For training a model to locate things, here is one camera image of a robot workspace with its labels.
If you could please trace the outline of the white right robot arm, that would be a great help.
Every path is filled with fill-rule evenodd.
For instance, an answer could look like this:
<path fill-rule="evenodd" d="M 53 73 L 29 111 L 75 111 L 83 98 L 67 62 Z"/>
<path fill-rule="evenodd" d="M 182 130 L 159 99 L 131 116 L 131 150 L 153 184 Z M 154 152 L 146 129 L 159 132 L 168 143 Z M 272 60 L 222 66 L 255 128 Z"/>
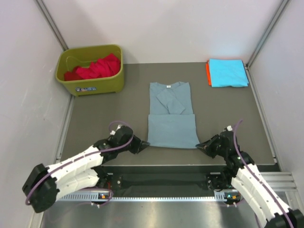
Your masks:
<path fill-rule="evenodd" d="M 261 175 L 250 155 L 240 149 L 236 128 L 228 126 L 220 134 L 196 148 L 211 158 L 220 156 L 226 166 L 219 175 L 207 176 L 214 191 L 235 189 L 255 213 L 261 228 L 302 228 L 304 215 L 284 203 Z"/>

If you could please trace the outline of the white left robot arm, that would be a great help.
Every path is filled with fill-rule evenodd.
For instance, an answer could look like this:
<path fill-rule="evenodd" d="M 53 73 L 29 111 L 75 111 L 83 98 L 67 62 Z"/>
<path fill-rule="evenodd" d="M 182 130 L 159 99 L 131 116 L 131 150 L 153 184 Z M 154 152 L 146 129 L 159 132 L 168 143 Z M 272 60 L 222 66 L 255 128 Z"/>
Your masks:
<path fill-rule="evenodd" d="M 103 188 L 108 182 L 103 164 L 122 152 L 138 154 L 149 146 L 150 143 L 138 138 L 132 128 L 120 124 L 107 138 L 71 158 L 49 166 L 36 165 L 22 186 L 25 204 L 41 213 L 70 193 Z"/>

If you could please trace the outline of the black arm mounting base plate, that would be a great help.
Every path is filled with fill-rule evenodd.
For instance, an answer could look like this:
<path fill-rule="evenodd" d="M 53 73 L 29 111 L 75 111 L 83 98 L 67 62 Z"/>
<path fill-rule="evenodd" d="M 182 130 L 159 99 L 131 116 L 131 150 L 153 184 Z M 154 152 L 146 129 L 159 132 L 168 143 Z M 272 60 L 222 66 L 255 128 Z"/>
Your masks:
<path fill-rule="evenodd" d="M 196 186 L 202 190 L 231 189 L 226 168 L 205 166 L 98 166 L 101 182 L 113 190 L 143 186 Z"/>

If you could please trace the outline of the grey-blue t-shirt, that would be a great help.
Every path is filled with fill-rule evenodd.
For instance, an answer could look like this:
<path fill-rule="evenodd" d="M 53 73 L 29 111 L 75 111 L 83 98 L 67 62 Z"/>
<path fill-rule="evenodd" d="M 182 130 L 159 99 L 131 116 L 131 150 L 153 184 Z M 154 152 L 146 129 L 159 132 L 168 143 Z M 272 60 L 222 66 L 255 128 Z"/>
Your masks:
<path fill-rule="evenodd" d="M 153 147 L 194 149 L 199 144 L 188 82 L 150 83 L 148 142 Z"/>

